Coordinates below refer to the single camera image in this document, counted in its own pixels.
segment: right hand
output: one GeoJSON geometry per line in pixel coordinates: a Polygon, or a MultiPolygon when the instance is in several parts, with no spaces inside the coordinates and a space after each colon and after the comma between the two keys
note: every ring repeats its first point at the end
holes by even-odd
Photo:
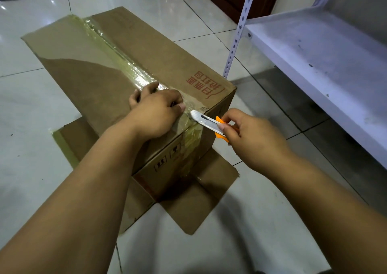
{"type": "Polygon", "coordinates": [[[238,126],[239,133],[228,124],[220,124],[219,128],[239,158],[258,173],[270,178],[278,167],[297,158],[286,139],[268,120],[235,108],[228,110],[222,120],[225,123],[234,121],[238,126]]]}

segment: box cutter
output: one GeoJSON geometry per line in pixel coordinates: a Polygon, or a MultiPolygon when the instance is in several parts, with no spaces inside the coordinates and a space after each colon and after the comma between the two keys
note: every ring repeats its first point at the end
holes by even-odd
{"type": "MultiPolygon", "coordinates": [[[[224,135],[223,132],[220,131],[218,127],[218,124],[224,123],[222,119],[220,119],[218,116],[216,116],[216,120],[214,120],[206,115],[203,115],[202,113],[196,110],[192,110],[191,117],[200,125],[203,125],[204,127],[207,127],[208,129],[211,129],[212,131],[214,131],[217,138],[224,139],[226,142],[228,142],[228,139],[226,139],[226,136],[224,135]]],[[[233,128],[237,132],[239,132],[239,130],[236,127],[233,126],[233,128]]]]}

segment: fingernail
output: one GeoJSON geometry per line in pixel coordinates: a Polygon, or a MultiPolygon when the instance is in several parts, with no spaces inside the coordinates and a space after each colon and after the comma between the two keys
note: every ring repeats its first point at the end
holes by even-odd
{"type": "Polygon", "coordinates": [[[223,132],[223,130],[225,128],[225,124],[222,124],[222,123],[218,124],[218,128],[220,129],[220,131],[223,132]]]}
{"type": "Polygon", "coordinates": [[[185,110],[185,104],[184,103],[180,103],[178,104],[178,106],[181,108],[181,110],[184,112],[185,110]]]}

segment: hand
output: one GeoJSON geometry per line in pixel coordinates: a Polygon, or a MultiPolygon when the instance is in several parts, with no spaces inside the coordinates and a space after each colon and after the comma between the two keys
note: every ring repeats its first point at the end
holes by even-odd
{"type": "Polygon", "coordinates": [[[135,128],[143,141],[167,133],[185,110],[183,98],[177,90],[156,91],[158,85],[158,82],[150,83],[142,92],[135,90],[129,98],[132,111],[124,120],[135,128]]]}
{"type": "Polygon", "coordinates": [[[220,124],[235,153],[251,169],[270,178],[278,166],[297,157],[286,139],[266,119],[256,118],[231,108],[222,117],[225,123],[234,121],[239,134],[228,124],[220,124]]]}

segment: left hand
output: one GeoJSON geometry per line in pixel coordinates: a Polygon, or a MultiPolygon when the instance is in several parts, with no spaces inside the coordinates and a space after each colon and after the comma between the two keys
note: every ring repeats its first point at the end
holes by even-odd
{"type": "Polygon", "coordinates": [[[177,90],[159,90],[158,82],[148,84],[143,91],[135,90],[129,98],[132,111],[125,121],[135,128],[144,141],[167,133],[185,110],[183,98],[177,90]]]}

